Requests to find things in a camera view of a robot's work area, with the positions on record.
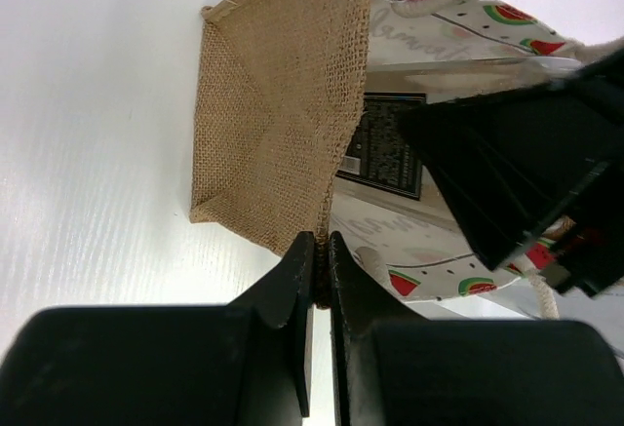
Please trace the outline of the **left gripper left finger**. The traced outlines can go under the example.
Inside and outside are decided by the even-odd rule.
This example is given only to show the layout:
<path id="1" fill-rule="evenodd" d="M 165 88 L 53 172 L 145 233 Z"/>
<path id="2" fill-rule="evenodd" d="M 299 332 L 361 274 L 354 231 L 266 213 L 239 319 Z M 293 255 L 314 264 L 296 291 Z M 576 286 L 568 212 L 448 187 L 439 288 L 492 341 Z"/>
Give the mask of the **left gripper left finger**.
<path id="1" fill-rule="evenodd" d="M 298 425 L 310 413 L 315 240 L 225 305 L 57 307 L 1 366 L 5 425 Z"/>

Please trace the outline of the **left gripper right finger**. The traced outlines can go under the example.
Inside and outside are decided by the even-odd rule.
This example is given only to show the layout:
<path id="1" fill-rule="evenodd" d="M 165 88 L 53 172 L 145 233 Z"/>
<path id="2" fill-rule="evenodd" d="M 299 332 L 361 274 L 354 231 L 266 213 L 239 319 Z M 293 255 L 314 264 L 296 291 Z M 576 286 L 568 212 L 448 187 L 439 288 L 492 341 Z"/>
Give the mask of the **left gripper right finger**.
<path id="1" fill-rule="evenodd" d="M 329 243 L 340 425 L 619 425 L 623 373 L 577 321 L 428 320 Z"/>

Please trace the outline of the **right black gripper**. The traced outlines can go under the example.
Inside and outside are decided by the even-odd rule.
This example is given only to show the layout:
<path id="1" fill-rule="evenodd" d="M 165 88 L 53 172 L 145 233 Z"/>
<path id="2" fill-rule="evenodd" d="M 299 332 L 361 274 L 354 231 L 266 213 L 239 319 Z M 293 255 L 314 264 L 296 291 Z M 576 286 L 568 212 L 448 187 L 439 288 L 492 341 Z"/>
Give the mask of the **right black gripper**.
<path id="1" fill-rule="evenodd" d="M 403 111 L 399 129 L 489 269 L 562 217 L 545 277 L 589 296 L 623 276 L 623 53 L 529 89 Z"/>

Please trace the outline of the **clear bottle grey cap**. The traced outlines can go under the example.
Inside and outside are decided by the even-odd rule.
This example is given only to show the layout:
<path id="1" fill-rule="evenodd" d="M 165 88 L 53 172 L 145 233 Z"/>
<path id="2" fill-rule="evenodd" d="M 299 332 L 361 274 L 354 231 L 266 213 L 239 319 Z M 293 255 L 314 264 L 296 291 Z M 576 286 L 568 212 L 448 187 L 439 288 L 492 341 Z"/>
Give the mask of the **clear bottle grey cap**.
<path id="1" fill-rule="evenodd" d="M 580 67 L 573 58 L 541 56 L 371 65 L 364 114 L 337 176 L 420 201 L 422 162 L 399 133 L 402 110 L 537 85 Z"/>

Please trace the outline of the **burlap watermelon print bag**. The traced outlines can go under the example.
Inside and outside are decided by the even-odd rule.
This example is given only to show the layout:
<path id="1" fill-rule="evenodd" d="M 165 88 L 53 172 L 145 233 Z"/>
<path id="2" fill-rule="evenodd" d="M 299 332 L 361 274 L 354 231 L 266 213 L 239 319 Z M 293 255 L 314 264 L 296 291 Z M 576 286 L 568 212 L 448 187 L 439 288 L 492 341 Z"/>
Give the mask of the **burlap watermelon print bag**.
<path id="1" fill-rule="evenodd" d="M 538 56 L 581 62 L 566 77 L 522 90 L 623 53 L 621 40 L 586 46 L 496 0 L 223 0 L 202 17 L 192 221 L 216 222 L 279 255 L 297 233 L 311 232 L 320 306 L 330 302 L 329 235 L 336 232 L 401 302 L 472 296 L 526 279 L 543 316 L 558 316 L 560 293 L 545 271 L 571 219 L 559 218 L 530 248 L 489 269 L 409 144 L 422 162 L 420 201 L 337 173 L 364 114 L 371 65 Z"/>

